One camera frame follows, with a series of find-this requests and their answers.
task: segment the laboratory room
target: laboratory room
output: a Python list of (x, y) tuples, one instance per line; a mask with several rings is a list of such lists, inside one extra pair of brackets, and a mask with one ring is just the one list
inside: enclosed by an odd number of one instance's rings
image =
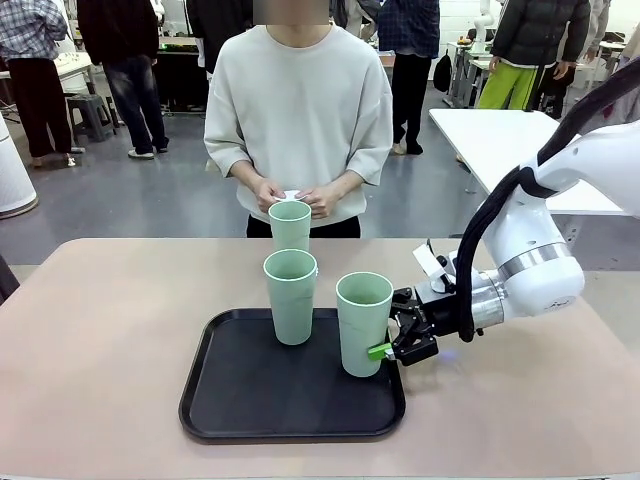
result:
[(637, 0), (0, 0), (0, 479), (640, 480)]

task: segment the green tab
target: green tab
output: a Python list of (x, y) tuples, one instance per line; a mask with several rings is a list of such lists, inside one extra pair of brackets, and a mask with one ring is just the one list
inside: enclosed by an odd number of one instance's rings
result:
[(384, 360), (387, 358), (387, 350), (391, 350), (393, 347), (390, 343), (385, 343), (384, 345), (379, 345), (377, 347), (373, 347), (369, 349), (369, 360), (372, 362), (377, 362), (379, 360)]

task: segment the plaid shirt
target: plaid shirt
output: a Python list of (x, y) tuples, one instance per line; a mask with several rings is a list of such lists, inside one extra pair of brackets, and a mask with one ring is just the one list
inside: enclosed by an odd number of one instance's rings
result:
[(378, 14), (380, 50), (438, 58), (440, 0), (387, 0)]
[(67, 28), (53, 0), (0, 0), (0, 57), (54, 60)]

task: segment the green pants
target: green pants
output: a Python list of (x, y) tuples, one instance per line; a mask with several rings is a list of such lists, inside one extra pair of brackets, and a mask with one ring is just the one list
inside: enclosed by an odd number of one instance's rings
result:
[(509, 110), (524, 110), (529, 102), (535, 78), (535, 68), (512, 67), (500, 62), (495, 73), (489, 76), (487, 85), (478, 101), (478, 108), (501, 110), (509, 93), (513, 92), (509, 102)]

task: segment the stacked cups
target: stacked cups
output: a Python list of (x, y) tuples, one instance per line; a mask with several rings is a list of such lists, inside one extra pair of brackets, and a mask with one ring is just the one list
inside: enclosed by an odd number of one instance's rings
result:
[[(300, 345), (311, 336), (318, 263), (308, 253), (311, 207), (283, 201), (269, 209), (276, 252), (264, 262), (273, 325), (278, 340)], [(380, 361), (369, 349), (384, 343), (393, 286), (375, 273), (352, 273), (336, 286), (342, 366), (355, 377), (370, 377)]]

